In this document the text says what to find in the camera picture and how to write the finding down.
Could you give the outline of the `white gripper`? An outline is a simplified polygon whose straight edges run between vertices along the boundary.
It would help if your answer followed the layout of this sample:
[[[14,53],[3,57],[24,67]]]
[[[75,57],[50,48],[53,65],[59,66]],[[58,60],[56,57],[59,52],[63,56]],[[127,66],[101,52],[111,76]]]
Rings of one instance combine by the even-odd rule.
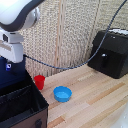
[[[21,43],[0,42],[0,55],[13,63],[23,60],[23,46]],[[11,63],[6,63],[6,71],[12,68]]]

